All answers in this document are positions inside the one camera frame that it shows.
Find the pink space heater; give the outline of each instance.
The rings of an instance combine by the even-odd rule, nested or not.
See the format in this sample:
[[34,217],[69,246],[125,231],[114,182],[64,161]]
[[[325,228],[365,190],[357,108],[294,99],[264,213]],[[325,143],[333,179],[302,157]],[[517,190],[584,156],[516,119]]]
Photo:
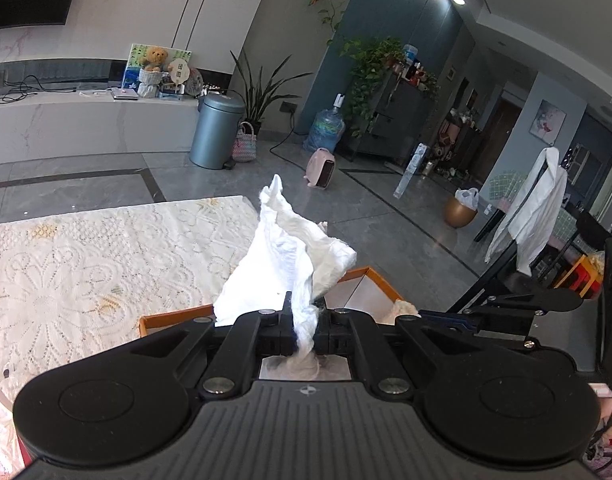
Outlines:
[[308,161],[306,175],[309,187],[325,188],[330,182],[335,170],[335,157],[326,148],[318,148]]

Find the ceiling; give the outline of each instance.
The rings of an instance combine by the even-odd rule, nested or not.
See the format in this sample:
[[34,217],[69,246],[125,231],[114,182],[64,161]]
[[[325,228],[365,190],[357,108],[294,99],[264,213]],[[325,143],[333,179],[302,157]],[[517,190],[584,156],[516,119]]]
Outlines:
[[544,72],[612,130],[612,0],[466,0],[456,8],[492,51],[498,78],[529,90],[534,73]]

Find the wooden door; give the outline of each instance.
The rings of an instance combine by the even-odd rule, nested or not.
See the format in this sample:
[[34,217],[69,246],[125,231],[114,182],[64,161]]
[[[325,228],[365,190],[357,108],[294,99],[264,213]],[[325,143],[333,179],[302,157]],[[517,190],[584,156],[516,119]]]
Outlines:
[[492,171],[521,112],[522,109],[512,103],[504,99],[499,101],[493,116],[484,127],[485,138],[480,152],[468,168],[478,182],[483,183]]

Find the metal bolt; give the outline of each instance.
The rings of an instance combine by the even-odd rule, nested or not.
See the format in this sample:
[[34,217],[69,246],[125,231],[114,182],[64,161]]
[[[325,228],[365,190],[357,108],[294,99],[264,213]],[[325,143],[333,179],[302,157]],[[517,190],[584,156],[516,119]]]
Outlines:
[[235,387],[235,383],[226,377],[211,377],[206,379],[202,386],[208,393],[219,395],[230,392]]
[[408,381],[397,377],[389,377],[388,379],[382,379],[377,385],[378,388],[385,394],[397,395],[407,392],[410,388]]

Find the white lace tablecloth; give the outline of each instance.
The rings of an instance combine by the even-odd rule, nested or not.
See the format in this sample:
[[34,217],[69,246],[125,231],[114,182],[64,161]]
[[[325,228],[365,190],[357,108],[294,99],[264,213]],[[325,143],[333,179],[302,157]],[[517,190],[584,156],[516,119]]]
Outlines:
[[[2,393],[137,338],[141,316],[212,303],[256,227],[241,196],[0,224]],[[11,429],[0,413],[0,443]]]

